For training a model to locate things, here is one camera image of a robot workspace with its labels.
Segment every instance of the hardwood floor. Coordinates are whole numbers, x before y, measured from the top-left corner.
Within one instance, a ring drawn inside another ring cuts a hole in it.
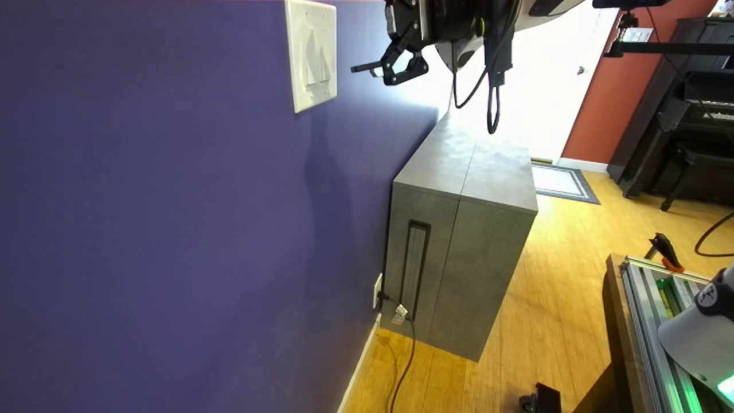
[[[600,303],[608,254],[645,258],[650,239],[662,231],[693,274],[714,275],[730,263],[693,252],[700,233],[730,208],[678,199],[662,214],[661,197],[625,199],[605,174],[585,176],[600,205],[539,197],[539,216],[481,361],[417,341],[397,413],[519,411],[519,398],[534,384],[557,387],[561,409],[573,411],[611,363]],[[706,251],[734,251],[731,233],[728,222]],[[408,352],[408,337],[379,329],[344,411],[387,411]]]

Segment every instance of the gray box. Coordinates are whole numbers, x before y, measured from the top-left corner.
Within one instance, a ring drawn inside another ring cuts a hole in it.
[[[525,149],[444,116],[393,182],[383,326],[479,361],[537,197]]]

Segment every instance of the floor mat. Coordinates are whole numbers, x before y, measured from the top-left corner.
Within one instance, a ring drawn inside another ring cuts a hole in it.
[[[591,186],[578,169],[533,166],[533,182],[539,196],[598,205]]]

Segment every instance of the black cable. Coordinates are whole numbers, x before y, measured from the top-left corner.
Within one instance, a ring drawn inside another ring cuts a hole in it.
[[[491,97],[496,97],[497,111],[491,115]],[[500,126],[500,115],[502,115],[502,98],[500,98],[500,87],[491,84],[488,87],[488,100],[486,100],[486,131],[496,134]]]
[[[393,346],[389,346],[389,353],[393,353],[393,384],[397,384],[397,355],[395,355],[395,348],[393,348]],[[389,387],[389,393],[387,393],[386,411],[389,411],[393,393],[395,393],[395,387]]]
[[[502,51],[502,48],[506,45],[506,41],[512,40],[512,37],[506,37],[506,34],[508,34],[508,30],[513,27],[513,22],[515,22],[515,18],[519,18],[519,0],[512,2],[508,13],[512,13],[512,20],[502,27],[500,44],[497,44],[496,51]],[[484,72],[481,72],[479,80],[475,83],[472,92],[471,92],[461,103],[459,103],[459,87],[457,87],[457,77],[459,77],[459,76],[457,76],[457,69],[451,67],[455,108],[461,111],[463,105],[467,105],[467,103],[475,98],[479,84],[484,83],[484,77],[488,76],[488,72],[492,72],[496,63],[497,63],[497,52],[492,52],[492,58],[491,58],[488,64],[484,64]]]
[[[395,402],[397,402],[397,398],[398,398],[398,391],[402,391],[402,386],[404,386],[404,380],[406,380],[406,376],[408,376],[408,370],[411,370],[413,355],[416,355],[416,326],[413,326],[411,319],[406,319],[406,322],[408,322],[408,326],[411,326],[411,355],[408,355],[408,363],[406,363],[404,372],[398,375],[398,380],[397,380],[397,386],[395,386],[395,391],[393,391],[393,399],[389,399],[387,413],[395,411]]]
[[[457,87],[457,72],[451,72],[451,93],[455,93],[455,108],[463,108],[463,105],[467,105],[472,98],[475,98],[475,93],[476,93],[476,89],[479,89],[479,84],[484,83],[484,77],[486,77],[486,67],[484,67],[484,72],[481,72],[481,76],[479,76],[479,80],[475,83],[475,87],[472,87],[472,92],[459,103],[459,87]]]
[[[711,231],[716,231],[720,225],[724,225],[728,220],[731,220],[734,219],[734,214],[728,214],[724,219],[720,219],[716,225],[711,225],[705,233],[702,233],[702,239],[694,244],[694,252],[700,254],[700,258],[734,258],[734,252],[702,252],[702,244],[711,236]]]
[[[486,67],[486,72],[488,72],[488,93],[486,93],[486,131],[488,134],[496,134],[497,131],[497,126],[500,126],[500,115],[502,115],[502,98],[500,98],[500,84],[505,83],[505,72],[502,73],[497,73],[496,72],[496,63],[497,63],[497,58],[500,58],[500,52],[497,51],[502,51],[506,44],[508,44],[508,40],[512,40],[512,33],[508,30],[513,30],[513,25],[515,25],[515,18],[519,18],[519,0],[513,0],[512,2],[512,9],[508,9],[508,13],[512,13],[512,20],[508,22],[505,22],[505,27],[502,27],[502,34],[500,34],[500,44],[496,45],[496,52],[492,52],[492,58],[491,58],[491,64]]]

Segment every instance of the doorway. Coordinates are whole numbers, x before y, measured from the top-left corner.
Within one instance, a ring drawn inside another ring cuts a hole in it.
[[[513,69],[505,73],[492,137],[528,146],[537,161],[557,162],[615,20],[617,9],[593,9],[585,0],[550,22],[515,33]],[[484,59],[475,58],[459,72],[459,98],[481,69]],[[459,116],[472,128],[486,128],[486,83]]]

